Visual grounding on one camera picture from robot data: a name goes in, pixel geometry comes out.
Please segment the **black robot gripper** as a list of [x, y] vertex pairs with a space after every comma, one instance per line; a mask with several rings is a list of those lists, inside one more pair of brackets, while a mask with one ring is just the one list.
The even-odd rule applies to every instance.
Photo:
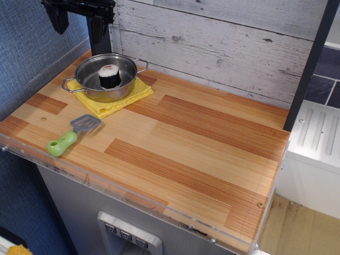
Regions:
[[115, 1], [41, 1], [57, 33], [62, 35], [69, 26], [68, 12], [91, 18], [91, 31], [94, 44], [101, 42], [106, 34], [109, 19], [113, 16]]

